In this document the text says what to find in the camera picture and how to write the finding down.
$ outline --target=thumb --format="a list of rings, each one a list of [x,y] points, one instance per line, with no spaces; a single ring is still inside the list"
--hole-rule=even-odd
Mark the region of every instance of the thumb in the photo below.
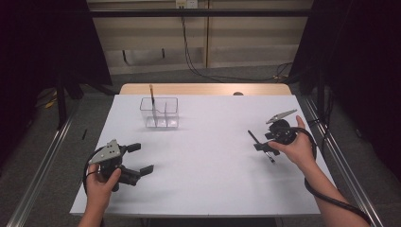
[[[269,144],[269,146],[271,148],[275,148],[275,149],[278,149],[280,151],[286,152],[286,145],[279,144],[279,143],[274,142],[274,141],[269,141],[268,144]]]
[[[109,180],[106,182],[106,186],[112,190],[112,188],[115,186],[115,184],[118,182],[118,179],[120,179],[121,176],[121,168],[117,168],[112,176],[110,176]]]

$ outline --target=person's right hand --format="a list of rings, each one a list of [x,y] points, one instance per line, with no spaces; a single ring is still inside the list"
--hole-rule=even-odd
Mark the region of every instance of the person's right hand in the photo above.
[[[305,124],[301,117],[296,117],[299,128],[305,128]],[[309,138],[304,133],[298,132],[295,140],[289,145],[279,144],[277,142],[270,141],[269,146],[278,149],[286,154],[289,160],[297,165],[301,170],[304,166],[315,164],[315,159],[312,154],[312,145]]]

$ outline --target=gray carpet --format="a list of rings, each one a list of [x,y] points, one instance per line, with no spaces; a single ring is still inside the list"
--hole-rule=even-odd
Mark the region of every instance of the gray carpet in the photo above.
[[[271,66],[236,67],[199,70],[205,75],[223,77],[244,76],[250,79],[269,79],[276,74],[277,68]],[[241,79],[221,79],[224,82],[247,82]],[[275,82],[276,80],[249,81]],[[137,75],[113,76],[114,86],[119,91],[124,83],[129,82],[214,82],[194,75],[189,70],[146,73]],[[79,217],[69,214],[79,188],[82,168],[89,154],[95,149],[108,111],[113,103],[111,96],[105,96],[91,87],[82,85],[85,97],[80,102],[77,115],[61,144],[61,149],[44,181],[44,187],[26,219],[25,226],[76,226]],[[298,84],[291,84],[294,95],[299,95]],[[77,101],[67,98],[71,109]],[[58,124],[57,104],[50,109],[38,108],[34,121],[20,145],[13,151],[4,167],[0,179],[0,226],[6,226],[19,200],[35,174],[46,150],[48,149]],[[334,134],[348,163],[375,205],[385,226],[401,226],[401,183],[375,157],[369,142],[357,137],[355,125],[335,102],[331,117],[330,130]],[[326,162],[335,166],[330,154],[326,152]],[[345,180],[335,167],[331,174],[339,190],[353,201]],[[140,220],[127,217],[106,217],[107,226],[141,226]],[[323,226],[320,217],[279,218],[277,226]],[[230,222],[214,222],[216,226],[232,226]],[[250,220],[248,226],[270,226],[263,220]],[[177,219],[155,219],[151,226],[212,226],[210,223],[200,225],[201,221]]]

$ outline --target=wooden table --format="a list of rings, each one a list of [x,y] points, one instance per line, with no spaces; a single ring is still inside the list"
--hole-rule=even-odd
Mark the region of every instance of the wooden table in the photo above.
[[[155,95],[215,95],[231,96],[240,92],[244,96],[291,95],[286,84],[281,83],[153,83]],[[149,94],[148,83],[128,83],[120,95]]]

